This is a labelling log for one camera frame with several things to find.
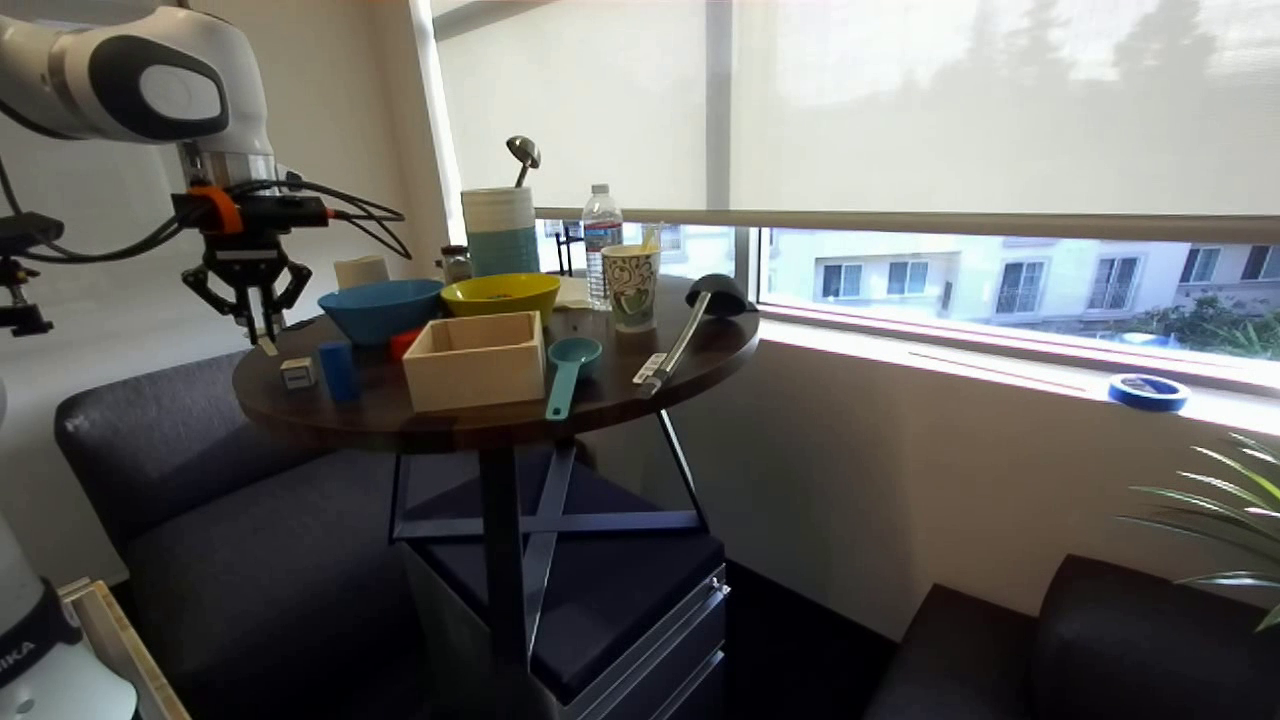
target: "water bottle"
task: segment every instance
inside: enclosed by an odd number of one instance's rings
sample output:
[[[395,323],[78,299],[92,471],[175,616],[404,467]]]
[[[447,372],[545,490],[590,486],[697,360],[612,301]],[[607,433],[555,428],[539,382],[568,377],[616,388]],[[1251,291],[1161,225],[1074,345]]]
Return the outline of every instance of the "water bottle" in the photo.
[[[604,264],[600,250],[622,245],[622,210],[609,196],[608,183],[591,186],[591,199],[582,208],[582,240],[586,245],[586,290],[595,310],[609,309],[604,288]]]

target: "teal measuring spoon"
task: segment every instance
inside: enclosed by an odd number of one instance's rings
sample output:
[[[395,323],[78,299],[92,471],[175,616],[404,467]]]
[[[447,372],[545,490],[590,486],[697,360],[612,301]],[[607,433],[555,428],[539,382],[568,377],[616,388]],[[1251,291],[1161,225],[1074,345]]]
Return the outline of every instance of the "teal measuring spoon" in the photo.
[[[552,395],[547,400],[548,420],[568,418],[579,378],[591,377],[603,350],[599,342],[589,337],[566,337],[547,348],[547,359],[556,365]]]

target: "round wooden table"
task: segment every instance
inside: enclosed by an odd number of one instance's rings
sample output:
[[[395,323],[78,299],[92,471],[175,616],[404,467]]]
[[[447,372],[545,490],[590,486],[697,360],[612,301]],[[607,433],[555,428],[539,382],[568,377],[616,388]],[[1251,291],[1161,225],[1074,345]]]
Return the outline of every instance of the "round wooden table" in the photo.
[[[361,397],[349,404],[329,400],[324,383],[288,391],[280,363],[310,357],[321,342],[344,340],[328,318],[280,333],[279,355],[252,350],[236,368],[236,397],[253,423],[273,433],[326,447],[396,452],[392,501],[393,539],[484,538],[488,585],[488,624],[492,642],[498,716],[525,716],[515,698],[527,697],[529,653],[541,611],[547,577],[561,533],[696,530],[707,532],[707,518],[694,489],[667,407],[689,400],[728,378],[755,351],[759,320],[755,313],[733,319],[707,318],[694,333],[680,365],[662,389],[641,400],[635,374],[654,352],[671,348],[689,320],[685,293],[692,281],[663,277],[655,302],[657,329],[620,334],[608,313],[557,310],[544,328],[547,347],[563,337],[586,336],[604,346],[594,375],[579,382],[570,416],[544,418],[545,400],[415,413],[404,373],[385,348],[357,348]],[[548,374],[552,372],[548,363]],[[694,511],[562,515],[573,465],[577,433],[658,415],[668,447]],[[522,516],[517,495],[515,446],[556,443],[536,515]],[[483,516],[458,520],[406,519],[404,495],[412,456],[475,450],[479,456]],[[527,547],[524,536],[529,534]]]

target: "silver ladle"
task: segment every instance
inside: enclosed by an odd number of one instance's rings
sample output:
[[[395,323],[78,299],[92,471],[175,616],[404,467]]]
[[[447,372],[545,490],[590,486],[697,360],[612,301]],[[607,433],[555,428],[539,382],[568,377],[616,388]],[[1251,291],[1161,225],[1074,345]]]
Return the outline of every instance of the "silver ladle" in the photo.
[[[520,174],[516,177],[516,187],[525,184],[525,176],[529,174],[529,168],[538,169],[543,164],[543,154],[538,151],[538,146],[534,145],[532,140],[522,135],[517,135],[507,138],[507,150],[520,160]]]

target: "small white cube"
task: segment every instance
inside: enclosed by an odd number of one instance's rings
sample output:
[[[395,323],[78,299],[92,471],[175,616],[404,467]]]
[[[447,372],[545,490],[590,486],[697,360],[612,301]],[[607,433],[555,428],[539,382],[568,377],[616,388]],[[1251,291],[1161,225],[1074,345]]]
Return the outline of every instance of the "small white cube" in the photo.
[[[310,357],[294,357],[280,363],[280,379],[285,389],[302,389],[316,384],[315,369]]]

